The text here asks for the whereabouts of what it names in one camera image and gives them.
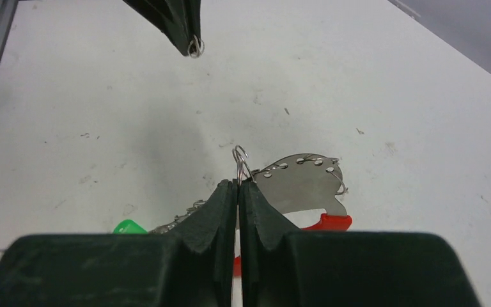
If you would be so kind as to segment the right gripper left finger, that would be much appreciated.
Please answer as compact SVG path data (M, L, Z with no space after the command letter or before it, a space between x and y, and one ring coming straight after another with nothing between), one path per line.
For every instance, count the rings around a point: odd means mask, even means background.
M0 306L230 306L237 183L164 234L38 234L0 259Z

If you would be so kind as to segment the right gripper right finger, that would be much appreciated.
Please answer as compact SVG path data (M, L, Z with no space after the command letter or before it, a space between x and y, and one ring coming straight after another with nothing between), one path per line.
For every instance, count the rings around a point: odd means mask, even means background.
M416 232L307 231L240 186L244 306L479 306L453 248Z

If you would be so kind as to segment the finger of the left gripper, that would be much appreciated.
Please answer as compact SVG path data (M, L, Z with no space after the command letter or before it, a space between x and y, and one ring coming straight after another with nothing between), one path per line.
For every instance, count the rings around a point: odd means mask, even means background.
M201 56L200 0L125 0L167 36L182 56Z

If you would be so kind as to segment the green key tag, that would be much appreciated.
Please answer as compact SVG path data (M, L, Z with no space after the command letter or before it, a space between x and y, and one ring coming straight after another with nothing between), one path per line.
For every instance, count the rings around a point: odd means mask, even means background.
M143 227L131 219L126 219L118 223L113 230L114 234L147 234Z

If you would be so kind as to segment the red-handled metal key holder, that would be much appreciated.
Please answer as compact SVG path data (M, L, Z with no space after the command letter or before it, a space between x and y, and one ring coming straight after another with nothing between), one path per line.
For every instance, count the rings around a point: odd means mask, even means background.
M338 200L338 196L348 192L348 187L337 157L295 153L253 170L249 177L282 215L324 210L315 223L303 226L302 230L344 232L352 224L352 217Z

